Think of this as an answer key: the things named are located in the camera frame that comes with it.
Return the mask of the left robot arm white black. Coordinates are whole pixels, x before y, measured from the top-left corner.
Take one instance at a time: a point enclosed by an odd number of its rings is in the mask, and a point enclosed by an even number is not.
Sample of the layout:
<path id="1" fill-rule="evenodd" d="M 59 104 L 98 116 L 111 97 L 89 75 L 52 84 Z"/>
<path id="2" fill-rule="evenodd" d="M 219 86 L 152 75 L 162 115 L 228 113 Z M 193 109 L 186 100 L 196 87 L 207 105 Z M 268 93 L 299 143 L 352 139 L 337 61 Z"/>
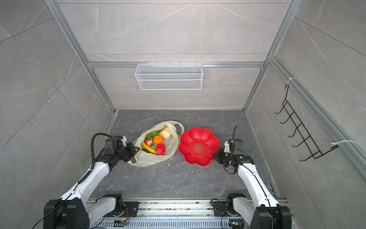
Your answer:
<path id="1" fill-rule="evenodd" d="M 106 194 L 91 205 L 87 202 L 99 183 L 119 161 L 128 162 L 139 147 L 123 140 L 107 141 L 94 164 L 77 183 L 58 199 L 44 207 L 45 229 L 88 229 L 105 216 L 119 217 L 127 213 L 120 194 Z"/>

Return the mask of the yellow plastic bag fruit print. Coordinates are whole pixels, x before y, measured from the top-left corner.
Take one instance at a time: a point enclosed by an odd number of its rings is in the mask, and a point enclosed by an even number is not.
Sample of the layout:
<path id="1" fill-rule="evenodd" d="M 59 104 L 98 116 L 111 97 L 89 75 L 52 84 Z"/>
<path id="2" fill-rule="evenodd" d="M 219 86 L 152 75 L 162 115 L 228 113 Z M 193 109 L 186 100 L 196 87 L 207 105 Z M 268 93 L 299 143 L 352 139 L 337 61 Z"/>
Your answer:
<path id="1" fill-rule="evenodd" d="M 176 121 L 164 121 L 143 132 L 133 141 L 137 153 L 128 161 L 135 167 L 148 167 L 171 159 L 180 144 L 185 129 Z"/>

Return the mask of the red fake strawberry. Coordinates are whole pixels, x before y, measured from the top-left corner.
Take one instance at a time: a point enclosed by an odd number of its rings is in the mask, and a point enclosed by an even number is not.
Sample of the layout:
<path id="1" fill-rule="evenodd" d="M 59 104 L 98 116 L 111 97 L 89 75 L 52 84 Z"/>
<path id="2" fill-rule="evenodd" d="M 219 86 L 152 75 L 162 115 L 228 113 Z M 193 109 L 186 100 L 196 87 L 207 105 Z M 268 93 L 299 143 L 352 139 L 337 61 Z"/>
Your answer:
<path id="1" fill-rule="evenodd" d="M 158 144 L 155 149 L 157 155 L 164 155 L 166 153 L 166 147 L 164 144 Z"/>

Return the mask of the red pink fake apple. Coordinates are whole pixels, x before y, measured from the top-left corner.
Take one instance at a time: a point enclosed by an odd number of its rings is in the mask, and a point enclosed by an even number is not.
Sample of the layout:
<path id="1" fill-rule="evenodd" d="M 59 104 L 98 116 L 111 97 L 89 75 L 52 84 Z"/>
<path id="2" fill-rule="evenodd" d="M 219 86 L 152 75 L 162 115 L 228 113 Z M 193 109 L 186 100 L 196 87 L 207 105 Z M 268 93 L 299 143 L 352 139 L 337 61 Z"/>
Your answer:
<path id="1" fill-rule="evenodd" d="M 149 139 L 149 138 L 145 139 L 145 140 L 144 140 L 144 143 L 145 143 L 148 147 L 153 146 L 153 140 L 151 140 L 151 139 Z"/>

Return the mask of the red flower shaped plate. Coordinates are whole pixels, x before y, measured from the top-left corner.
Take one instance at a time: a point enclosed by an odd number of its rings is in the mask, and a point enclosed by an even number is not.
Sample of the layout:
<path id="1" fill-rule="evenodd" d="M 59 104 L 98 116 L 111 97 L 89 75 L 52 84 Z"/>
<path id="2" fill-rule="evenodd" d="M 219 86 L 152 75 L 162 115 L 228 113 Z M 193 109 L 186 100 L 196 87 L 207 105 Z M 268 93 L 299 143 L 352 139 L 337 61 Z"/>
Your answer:
<path id="1" fill-rule="evenodd" d="M 208 166 L 220 146 L 219 139 L 209 129 L 194 127 L 180 137 L 178 151 L 188 164 Z"/>

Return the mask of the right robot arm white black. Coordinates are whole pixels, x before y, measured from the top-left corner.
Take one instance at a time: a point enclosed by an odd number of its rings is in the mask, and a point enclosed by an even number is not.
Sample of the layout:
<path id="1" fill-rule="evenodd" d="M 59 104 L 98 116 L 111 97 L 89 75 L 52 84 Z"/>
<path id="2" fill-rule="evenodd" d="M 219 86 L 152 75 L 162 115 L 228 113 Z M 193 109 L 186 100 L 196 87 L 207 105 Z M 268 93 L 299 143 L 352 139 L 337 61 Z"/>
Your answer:
<path id="1" fill-rule="evenodd" d="M 243 155 L 242 150 L 226 152 L 220 148 L 213 157 L 227 168 L 232 166 L 244 182 L 252 203 L 239 193 L 229 194 L 227 210 L 240 215 L 251 229 L 291 229 L 292 214 L 287 206 L 273 197 L 260 178 L 254 161 L 250 156 Z"/>

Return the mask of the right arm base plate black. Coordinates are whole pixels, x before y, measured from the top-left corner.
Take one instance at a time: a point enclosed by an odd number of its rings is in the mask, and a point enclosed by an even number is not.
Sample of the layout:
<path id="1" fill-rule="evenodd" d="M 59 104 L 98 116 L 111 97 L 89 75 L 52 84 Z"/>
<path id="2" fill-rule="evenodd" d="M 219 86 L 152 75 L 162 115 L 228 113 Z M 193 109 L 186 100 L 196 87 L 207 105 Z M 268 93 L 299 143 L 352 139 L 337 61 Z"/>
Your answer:
<path id="1" fill-rule="evenodd" d="M 214 216 L 215 217 L 222 217 L 227 213 L 227 202 L 220 201 L 218 199 L 212 199 L 210 204 L 213 208 Z"/>

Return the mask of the orange fake fruit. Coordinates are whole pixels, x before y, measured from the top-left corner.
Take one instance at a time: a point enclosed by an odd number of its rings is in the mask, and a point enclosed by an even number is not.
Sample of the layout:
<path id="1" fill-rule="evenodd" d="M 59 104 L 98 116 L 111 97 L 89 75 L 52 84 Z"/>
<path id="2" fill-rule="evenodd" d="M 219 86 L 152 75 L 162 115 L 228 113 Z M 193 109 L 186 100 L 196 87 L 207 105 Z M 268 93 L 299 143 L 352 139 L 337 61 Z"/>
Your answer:
<path id="1" fill-rule="evenodd" d="M 159 145 L 164 142 L 164 138 L 162 138 L 160 135 L 156 135 L 153 139 L 154 144 Z"/>

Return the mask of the green fake grapes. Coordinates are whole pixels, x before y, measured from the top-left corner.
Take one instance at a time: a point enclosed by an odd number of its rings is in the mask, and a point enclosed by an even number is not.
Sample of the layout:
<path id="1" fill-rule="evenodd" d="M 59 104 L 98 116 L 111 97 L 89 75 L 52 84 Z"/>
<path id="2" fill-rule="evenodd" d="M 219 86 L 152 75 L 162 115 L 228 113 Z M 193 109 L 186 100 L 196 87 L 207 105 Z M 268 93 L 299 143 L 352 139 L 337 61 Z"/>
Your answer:
<path id="1" fill-rule="evenodd" d="M 153 131 L 153 132 L 150 132 L 146 135 L 146 139 L 150 139 L 150 140 L 153 140 L 157 135 L 159 135 L 161 133 L 162 129 L 161 130 L 157 130 L 157 131 Z"/>

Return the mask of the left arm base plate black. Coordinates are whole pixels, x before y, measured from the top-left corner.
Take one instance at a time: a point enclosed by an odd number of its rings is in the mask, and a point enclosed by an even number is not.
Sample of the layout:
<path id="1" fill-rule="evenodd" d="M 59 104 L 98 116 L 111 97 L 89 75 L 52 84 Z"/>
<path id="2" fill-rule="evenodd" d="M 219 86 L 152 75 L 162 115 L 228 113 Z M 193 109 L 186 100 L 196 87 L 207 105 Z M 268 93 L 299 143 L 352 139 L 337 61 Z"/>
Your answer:
<path id="1" fill-rule="evenodd" d="M 117 206 L 116 209 L 107 214 L 106 217 L 122 217 L 125 219 L 127 218 L 127 216 L 137 217 L 139 204 L 140 203 L 137 201 L 124 202 L 121 207 Z"/>

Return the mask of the aluminium mounting rail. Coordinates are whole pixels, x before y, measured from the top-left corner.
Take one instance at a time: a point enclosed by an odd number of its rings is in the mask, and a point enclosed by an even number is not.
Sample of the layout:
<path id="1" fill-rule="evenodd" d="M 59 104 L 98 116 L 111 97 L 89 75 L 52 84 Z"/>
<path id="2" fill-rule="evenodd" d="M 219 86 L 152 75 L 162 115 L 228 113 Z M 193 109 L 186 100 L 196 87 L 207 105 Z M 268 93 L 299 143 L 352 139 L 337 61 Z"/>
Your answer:
<path id="1" fill-rule="evenodd" d="M 89 200 L 88 205 L 100 198 Z M 211 200 L 133 200 L 137 217 L 103 217 L 89 229 L 250 229 L 236 213 L 215 217 Z"/>

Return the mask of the yellow fake banana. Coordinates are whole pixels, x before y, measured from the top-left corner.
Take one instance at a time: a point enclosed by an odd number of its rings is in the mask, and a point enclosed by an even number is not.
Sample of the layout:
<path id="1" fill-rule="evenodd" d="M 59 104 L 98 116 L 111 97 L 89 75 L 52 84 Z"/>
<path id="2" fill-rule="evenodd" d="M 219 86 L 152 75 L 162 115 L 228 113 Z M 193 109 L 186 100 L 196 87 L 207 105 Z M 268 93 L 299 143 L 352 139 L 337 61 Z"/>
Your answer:
<path id="1" fill-rule="evenodd" d="M 145 151 L 156 154 L 156 151 L 153 148 L 149 147 L 145 142 L 142 142 L 142 147 Z"/>

